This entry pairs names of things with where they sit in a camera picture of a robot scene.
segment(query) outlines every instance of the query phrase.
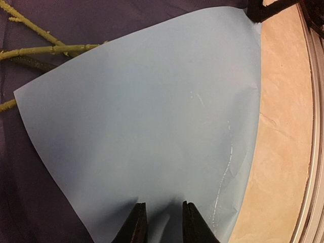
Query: white crease line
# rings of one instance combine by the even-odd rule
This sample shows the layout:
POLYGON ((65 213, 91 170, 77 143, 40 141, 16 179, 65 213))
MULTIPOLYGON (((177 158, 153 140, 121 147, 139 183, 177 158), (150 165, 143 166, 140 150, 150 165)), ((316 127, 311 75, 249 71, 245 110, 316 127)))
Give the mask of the white crease line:
POLYGON ((216 234, 216 227, 218 226, 218 222, 219 222, 219 220, 217 220, 217 223, 216 223, 217 225, 215 226, 215 215, 216 215, 216 207, 217 207, 217 203, 218 203, 218 198, 219 198, 219 194, 221 192, 221 188, 222 188, 222 184, 223 184, 224 178, 225 178, 226 173, 227 173, 227 171, 229 169, 229 166, 231 164, 232 155, 233 155, 233 139, 232 139, 231 126, 229 124, 229 121, 227 121, 227 123, 228 123, 229 137, 231 139, 231 153, 229 155, 229 161, 228 161, 226 170, 224 172, 224 175, 222 177, 221 183, 219 184, 219 188, 218 188, 218 192, 217 192, 217 197, 216 197, 216 201, 215 201, 215 207, 214 207, 214 213, 213 213, 213 228, 214 228, 214 234, 216 234))
POLYGON ((197 96, 198 96, 198 98, 199 98, 199 100, 200 100, 200 102, 201 102, 202 106, 203 106, 203 107, 205 107, 205 105, 204 105, 204 103, 203 103, 203 100, 201 99, 200 95, 199 95, 199 94, 197 94, 197 96))

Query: beige wall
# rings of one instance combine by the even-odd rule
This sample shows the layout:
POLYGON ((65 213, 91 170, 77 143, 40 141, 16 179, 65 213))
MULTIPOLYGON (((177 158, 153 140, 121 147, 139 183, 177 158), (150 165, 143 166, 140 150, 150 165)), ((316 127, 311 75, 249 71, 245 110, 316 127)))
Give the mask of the beige wall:
POLYGON ((263 23, 261 43, 257 145, 231 243, 288 243, 308 176, 311 74, 296 6, 263 23))

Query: dark purple cloth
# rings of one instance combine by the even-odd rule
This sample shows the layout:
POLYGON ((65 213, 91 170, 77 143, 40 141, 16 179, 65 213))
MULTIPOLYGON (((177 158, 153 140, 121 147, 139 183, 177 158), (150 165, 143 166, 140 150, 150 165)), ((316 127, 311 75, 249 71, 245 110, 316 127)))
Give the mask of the dark purple cloth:
MULTIPOLYGON (((245 8, 247 0, 6 0, 67 45, 101 44, 202 8, 245 8)), ((0 46, 49 46, 0 10, 0 46)), ((63 55, 39 59, 60 64, 63 55)), ((0 62, 1 103, 42 73, 0 62)), ((92 242, 86 228, 36 153, 17 108, 0 114, 0 242, 92 242)))

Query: sheet of paper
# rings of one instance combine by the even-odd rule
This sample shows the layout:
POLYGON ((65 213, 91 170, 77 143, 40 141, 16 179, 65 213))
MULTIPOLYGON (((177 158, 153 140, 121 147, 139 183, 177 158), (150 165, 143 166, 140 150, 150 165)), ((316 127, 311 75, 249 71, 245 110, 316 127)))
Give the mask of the sheet of paper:
POLYGON ((227 242, 260 103, 260 29, 189 13, 82 54, 15 91, 27 132, 95 243, 146 202, 149 242, 181 242, 181 204, 227 242))

